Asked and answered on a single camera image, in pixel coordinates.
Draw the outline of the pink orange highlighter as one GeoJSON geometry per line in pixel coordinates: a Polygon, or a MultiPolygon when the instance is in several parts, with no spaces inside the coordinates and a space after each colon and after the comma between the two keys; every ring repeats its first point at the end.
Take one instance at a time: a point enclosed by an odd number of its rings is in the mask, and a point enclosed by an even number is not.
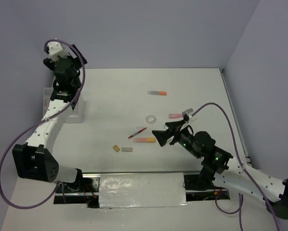
{"type": "Polygon", "coordinates": [[[133,138],[132,141],[135,143],[155,143],[156,139],[154,137],[133,138]]]}

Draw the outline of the red pen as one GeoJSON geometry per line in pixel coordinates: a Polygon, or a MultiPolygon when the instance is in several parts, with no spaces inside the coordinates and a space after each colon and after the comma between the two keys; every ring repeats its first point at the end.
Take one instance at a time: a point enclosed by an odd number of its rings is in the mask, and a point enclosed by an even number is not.
{"type": "Polygon", "coordinates": [[[131,138],[137,136],[138,134],[140,134],[141,132],[145,131],[146,129],[147,129],[147,127],[141,128],[139,131],[137,131],[137,132],[135,132],[134,134],[130,135],[130,136],[128,137],[128,139],[131,139],[131,138]]]}

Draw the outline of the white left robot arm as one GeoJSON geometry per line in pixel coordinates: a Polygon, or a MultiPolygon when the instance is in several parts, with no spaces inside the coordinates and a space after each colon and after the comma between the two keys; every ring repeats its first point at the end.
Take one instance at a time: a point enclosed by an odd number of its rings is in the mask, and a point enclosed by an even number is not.
{"type": "Polygon", "coordinates": [[[47,112],[24,144],[12,149],[20,178],[43,182],[61,182],[73,192],[84,187],[82,171],[59,164],[52,155],[55,140],[67,118],[77,106],[82,83],[80,69],[87,63],[75,45],[74,58],[58,41],[47,43],[48,58],[43,63],[54,73],[55,81],[47,112]]]}

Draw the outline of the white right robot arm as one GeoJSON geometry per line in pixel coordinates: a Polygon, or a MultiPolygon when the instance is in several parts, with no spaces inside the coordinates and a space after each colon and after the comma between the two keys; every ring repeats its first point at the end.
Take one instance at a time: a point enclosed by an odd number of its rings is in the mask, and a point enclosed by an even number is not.
{"type": "Polygon", "coordinates": [[[193,133],[184,121],[168,122],[167,130],[152,133],[160,146],[180,144],[192,156],[201,160],[202,169],[197,175],[186,176],[187,190],[227,188],[265,202],[266,209],[281,219],[288,219],[288,179],[280,180],[262,173],[216,146],[206,132],[193,133]]]}

